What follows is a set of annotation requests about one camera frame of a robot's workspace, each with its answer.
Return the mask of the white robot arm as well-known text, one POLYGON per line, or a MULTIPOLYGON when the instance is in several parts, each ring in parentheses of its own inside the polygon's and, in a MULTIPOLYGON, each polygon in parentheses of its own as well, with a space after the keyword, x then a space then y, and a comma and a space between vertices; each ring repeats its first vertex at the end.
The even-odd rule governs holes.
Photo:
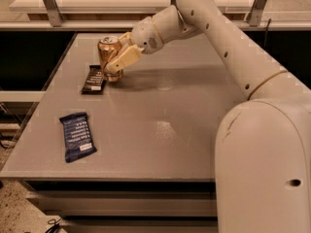
POLYGON ((112 72, 172 40, 203 33, 246 100, 223 118, 215 145, 220 233, 311 233, 311 91, 219 10, 176 0, 121 36, 112 72))

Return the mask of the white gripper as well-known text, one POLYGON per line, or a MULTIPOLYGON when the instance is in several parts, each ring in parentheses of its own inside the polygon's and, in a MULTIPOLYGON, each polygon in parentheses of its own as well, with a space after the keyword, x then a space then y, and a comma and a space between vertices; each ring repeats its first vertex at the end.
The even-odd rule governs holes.
POLYGON ((117 73, 134 64, 140 59, 142 53, 152 54, 164 46, 156 29, 156 23, 151 17, 141 20, 133 27, 131 33, 122 34, 119 40, 123 47, 106 64, 106 69, 111 73, 117 73))

